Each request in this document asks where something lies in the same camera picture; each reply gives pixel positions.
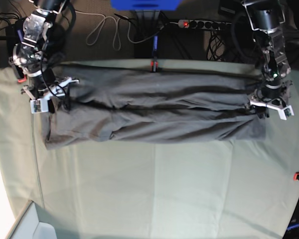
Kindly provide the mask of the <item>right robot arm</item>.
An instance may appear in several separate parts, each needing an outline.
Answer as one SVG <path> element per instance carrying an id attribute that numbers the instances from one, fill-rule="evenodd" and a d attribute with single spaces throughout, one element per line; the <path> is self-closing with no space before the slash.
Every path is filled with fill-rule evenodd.
<path id="1" fill-rule="evenodd" d="M 53 99 L 70 110 L 71 77 L 57 79 L 53 68 L 63 61 L 63 47 L 71 33 L 76 12 L 68 0 L 33 0 L 35 10 L 17 30 L 18 43 L 12 50 L 9 63 L 19 82 L 28 81 L 21 89 L 29 97 L 32 114 L 53 113 Z"/>

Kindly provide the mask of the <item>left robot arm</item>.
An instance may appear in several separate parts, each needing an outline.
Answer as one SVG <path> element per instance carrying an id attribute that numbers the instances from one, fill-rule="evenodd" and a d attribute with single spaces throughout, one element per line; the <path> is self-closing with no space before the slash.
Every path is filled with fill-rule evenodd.
<path id="1" fill-rule="evenodd" d="M 244 10 L 235 15 L 231 24 L 232 40 L 240 55 L 248 58 L 235 32 L 238 20 L 246 16 L 259 50 L 258 66 L 262 73 L 260 84 L 248 96 L 248 106 L 276 110 L 280 119 L 287 120 L 294 116 L 294 111 L 289 104 L 292 82 L 286 79 L 291 68 L 282 29 L 286 21 L 283 9 L 278 0 L 243 0 L 241 5 Z"/>

